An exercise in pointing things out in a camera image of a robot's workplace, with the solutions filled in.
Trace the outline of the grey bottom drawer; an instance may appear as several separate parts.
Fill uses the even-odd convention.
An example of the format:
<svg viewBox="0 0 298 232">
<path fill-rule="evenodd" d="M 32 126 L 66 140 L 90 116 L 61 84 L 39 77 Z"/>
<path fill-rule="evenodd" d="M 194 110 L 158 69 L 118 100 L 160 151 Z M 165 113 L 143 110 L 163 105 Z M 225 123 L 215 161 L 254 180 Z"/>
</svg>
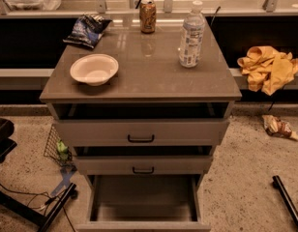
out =
<svg viewBox="0 0 298 232">
<path fill-rule="evenodd" d="M 78 232 L 210 232 L 189 175 L 97 176 Z"/>
</svg>

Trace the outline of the grey drawer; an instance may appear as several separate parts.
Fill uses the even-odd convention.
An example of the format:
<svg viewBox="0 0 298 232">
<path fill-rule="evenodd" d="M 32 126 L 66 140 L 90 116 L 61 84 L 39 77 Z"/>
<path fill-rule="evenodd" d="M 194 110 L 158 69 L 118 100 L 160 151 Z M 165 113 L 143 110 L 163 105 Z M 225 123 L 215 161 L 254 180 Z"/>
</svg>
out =
<svg viewBox="0 0 298 232">
<path fill-rule="evenodd" d="M 216 146 L 227 119 L 61 120 L 54 124 L 65 144 L 82 146 Z"/>
<path fill-rule="evenodd" d="M 78 232 L 210 232 L 189 175 L 97 176 Z"/>
<path fill-rule="evenodd" d="M 207 156 L 75 157 L 74 163 L 85 175 L 177 175 L 208 171 L 212 159 Z"/>
</svg>

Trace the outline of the grey drawer cabinet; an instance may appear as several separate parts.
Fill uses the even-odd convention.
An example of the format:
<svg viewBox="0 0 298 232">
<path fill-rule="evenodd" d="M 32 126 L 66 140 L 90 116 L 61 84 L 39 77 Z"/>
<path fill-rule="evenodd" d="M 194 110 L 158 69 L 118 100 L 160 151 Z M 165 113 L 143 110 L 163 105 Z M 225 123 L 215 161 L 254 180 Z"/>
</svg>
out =
<svg viewBox="0 0 298 232">
<path fill-rule="evenodd" d="M 178 61 L 181 16 L 162 17 L 153 34 L 140 32 L 135 17 L 108 27 L 93 50 L 67 46 L 41 100 L 55 123 L 61 120 L 227 119 L 241 97 L 210 30 L 203 57 L 191 69 Z M 107 83 L 90 86 L 70 75 L 72 64 L 90 54 L 117 60 L 119 70 Z M 207 156 L 216 146 L 69 146 L 73 157 Z"/>
</svg>

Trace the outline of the grey middle drawer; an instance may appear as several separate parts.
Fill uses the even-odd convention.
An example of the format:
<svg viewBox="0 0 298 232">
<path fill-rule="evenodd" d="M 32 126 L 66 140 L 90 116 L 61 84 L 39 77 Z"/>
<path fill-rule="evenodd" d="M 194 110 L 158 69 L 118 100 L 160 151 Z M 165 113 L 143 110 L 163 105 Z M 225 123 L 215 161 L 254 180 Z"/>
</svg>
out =
<svg viewBox="0 0 298 232">
<path fill-rule="evenodd" d="M 207 156 L 75 157 L 74 163 L 85 175 L 177 175 L 208 171 L 212 159 Z"/>
</svg>

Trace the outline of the white paper bowl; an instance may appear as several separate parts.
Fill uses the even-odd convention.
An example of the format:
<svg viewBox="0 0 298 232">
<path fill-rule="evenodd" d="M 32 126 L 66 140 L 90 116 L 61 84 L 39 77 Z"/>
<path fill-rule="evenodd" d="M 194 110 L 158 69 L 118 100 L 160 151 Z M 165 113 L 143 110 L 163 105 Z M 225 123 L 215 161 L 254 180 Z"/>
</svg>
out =
<svg viewBox="0 0 298 232">
<path fill-rule="evenodd" d="M 106 54 L 90 54 L 76 60 L 71 68 L 71 77 L 90 86 L 107 83 L 117 74 L 119 64 L 116 59 Z"/>
</svg>

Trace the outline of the clear plastic water bottle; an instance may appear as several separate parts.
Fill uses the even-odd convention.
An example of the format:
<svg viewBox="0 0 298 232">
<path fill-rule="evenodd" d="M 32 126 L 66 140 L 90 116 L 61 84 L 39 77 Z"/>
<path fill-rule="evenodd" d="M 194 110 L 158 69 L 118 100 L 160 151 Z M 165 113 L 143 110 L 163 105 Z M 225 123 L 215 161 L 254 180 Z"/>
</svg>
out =
<svg viewBox="0 0 298 232">
<path fill-rule="evenodd" d="M 203 3 L 195 0 L 181 29 L 179 61 L 185 68 L 195 67 L 200 59 L 200 50 L 205 30 L 205 18 L 202 14 Z"/>
</svg>

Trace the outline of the green object in basket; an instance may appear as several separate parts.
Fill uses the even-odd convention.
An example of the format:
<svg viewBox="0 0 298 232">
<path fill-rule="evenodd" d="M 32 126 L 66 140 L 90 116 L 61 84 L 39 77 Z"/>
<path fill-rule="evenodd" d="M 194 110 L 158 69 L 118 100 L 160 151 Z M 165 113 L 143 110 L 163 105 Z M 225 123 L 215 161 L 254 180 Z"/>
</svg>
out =
<svg viewBox="0 0 298 232">
<path fill-rule="evenodd" d="M 63 143 L 62 140 L 59 140 L 56 143 L 56 150 L 61 160 L 67 160 L 69 157 L 68 147 Z"/>
</svg>

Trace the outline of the blue chip bag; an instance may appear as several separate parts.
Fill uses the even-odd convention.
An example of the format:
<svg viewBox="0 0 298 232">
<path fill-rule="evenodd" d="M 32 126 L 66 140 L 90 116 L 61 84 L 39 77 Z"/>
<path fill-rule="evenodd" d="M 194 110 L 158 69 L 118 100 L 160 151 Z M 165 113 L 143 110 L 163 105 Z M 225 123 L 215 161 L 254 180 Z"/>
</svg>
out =
<svg viewBox="0 0 298 232">
<path fill-rule="evenodd" d="M 63 42 L 94 48 L 110 22 L 111 19 L 98 14 L 83 14 L 76 20 L 71 34 Z"/>
</svg>

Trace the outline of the orange soda can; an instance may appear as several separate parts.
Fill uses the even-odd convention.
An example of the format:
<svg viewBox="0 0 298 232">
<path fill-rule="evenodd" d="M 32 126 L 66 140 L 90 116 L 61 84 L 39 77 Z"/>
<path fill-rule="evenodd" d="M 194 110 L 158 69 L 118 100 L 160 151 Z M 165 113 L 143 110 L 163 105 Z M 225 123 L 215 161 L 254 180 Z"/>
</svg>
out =
<svg viewBox="0 0 298 232">
<path fill-rule="evenodd" d="M 142 0 L 139 6 L 140 30 L 150 34 L 156 28 L 156 4 L 153 0 Z"/>
</svg>

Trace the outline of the blue tape cross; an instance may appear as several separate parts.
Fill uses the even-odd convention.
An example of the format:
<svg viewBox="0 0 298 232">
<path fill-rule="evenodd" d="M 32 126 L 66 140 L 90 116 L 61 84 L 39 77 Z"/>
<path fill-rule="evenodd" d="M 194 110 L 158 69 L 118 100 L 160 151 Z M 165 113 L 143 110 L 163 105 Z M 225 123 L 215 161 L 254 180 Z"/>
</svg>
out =
<svg viewBox="0 0 298 232">
<path fill-rule="evenodd" d="M 67 188 L 71 183 L 71 178 L 76 173 L 75 167 L 64 166 L 60 169 L 61 181 L 56 188 L 51 192 L 51 196 L 56 196 L 62 189 Z"/>
</svg>

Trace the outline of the brown snack wrapper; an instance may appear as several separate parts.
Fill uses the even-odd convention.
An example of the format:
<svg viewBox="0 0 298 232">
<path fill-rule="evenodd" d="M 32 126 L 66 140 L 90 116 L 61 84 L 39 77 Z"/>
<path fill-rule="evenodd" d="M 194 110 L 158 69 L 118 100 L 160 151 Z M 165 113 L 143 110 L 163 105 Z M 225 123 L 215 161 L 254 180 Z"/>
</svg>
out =
<svg viewBox="0 0 298 232">
<path fill-rule="evenodd" d="M 263 126 L 268 135 L 283 137 L 298 141 L 298 134 L 290 124 L 273 115 L 263 115 Z"/>
</svg>

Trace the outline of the black chair base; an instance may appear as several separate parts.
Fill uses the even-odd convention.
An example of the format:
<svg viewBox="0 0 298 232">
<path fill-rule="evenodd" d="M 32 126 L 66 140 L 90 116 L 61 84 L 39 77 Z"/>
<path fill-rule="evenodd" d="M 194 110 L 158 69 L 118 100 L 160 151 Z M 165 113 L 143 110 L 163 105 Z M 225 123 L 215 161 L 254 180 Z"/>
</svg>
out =
<svg viewBox="0 0 298 232">
<path fill-rule="evenodd" d="M 10 139 L 14 133 L 15 126 L 10 120 L 0 118 L 0 163 L 5 160 L 6 155 L 16 146 Z"/>
</svg>

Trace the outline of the black right base leg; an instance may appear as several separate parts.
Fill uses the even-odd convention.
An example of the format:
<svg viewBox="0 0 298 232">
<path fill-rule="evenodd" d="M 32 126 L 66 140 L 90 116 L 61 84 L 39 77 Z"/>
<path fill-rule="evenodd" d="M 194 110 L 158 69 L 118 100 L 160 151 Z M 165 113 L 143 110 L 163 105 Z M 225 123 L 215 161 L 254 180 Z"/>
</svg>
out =
<svg viewBox="0 0 298 232">
<path fill-rule="evenodd" d="M 273 179 L 273 187 L 277 189 L 283 199 L 283 202 L 288 209 L 296 228 L 298 229 L 298 211 L 296 209 L 296 206 L 294 205 L 291 197 L 289 196 L 286 188 L 283 185 L 283 182 L 281 178 L 278 175 L 275 175 L 272 177 Z"/>
</svg>

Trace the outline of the black base leg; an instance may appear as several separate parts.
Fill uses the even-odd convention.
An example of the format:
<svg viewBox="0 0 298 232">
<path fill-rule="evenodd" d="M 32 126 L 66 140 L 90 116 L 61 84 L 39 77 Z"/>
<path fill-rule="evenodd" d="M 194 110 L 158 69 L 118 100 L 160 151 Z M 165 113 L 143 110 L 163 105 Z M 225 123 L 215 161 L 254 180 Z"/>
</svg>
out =
<svg viewBox="0 0 298 232">
<path fill-rule="evenodd" d="M 296 206 L 294 205 L 291 197 L 289 196 L 286 188 L 283 185 L 283 182 L 281 178 L 278 175 L 275 175 L 272 177 L 273 179 L 273 187 L 277 189 L 283 199 L 283 202 L 288 209 L 296 228 L 298 229 L 298 211 L 296 209 Z"/>
<path fill-rule="evenodd" d="M 55 196 L 50 197 L 44 192 L 43 196 L 47 200 L 38 208 L 24 205 L 0 190 L 0 205 L 37 225 L 37 232 L 47 232 L 51 223 L 64 209 L 66 202 L 76 194 L 75 189 L 76 184 L 70 183 L 63 191 Z"/>
</svg>

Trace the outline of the black left base leg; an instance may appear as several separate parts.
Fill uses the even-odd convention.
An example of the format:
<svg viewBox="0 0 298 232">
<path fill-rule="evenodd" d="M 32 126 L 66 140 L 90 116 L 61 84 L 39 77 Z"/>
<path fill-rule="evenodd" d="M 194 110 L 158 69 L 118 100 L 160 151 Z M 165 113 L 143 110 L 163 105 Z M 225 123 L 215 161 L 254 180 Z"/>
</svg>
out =
<svg viewBox="0 0 298 232">
<path fill-rule="evenodd" d="M 0 205 L 37 225 L 37 232 L 47 232 L 51 223 L 64 209 L 66 202 L 76 194 L 75 189 L 76 184 L 70 183 L 63 191 L 55 196 L 50 197 L 44 192 L 43 196 L 47 200 L 38 208 L 24 205 L 0 190 Z"/>
</svg>

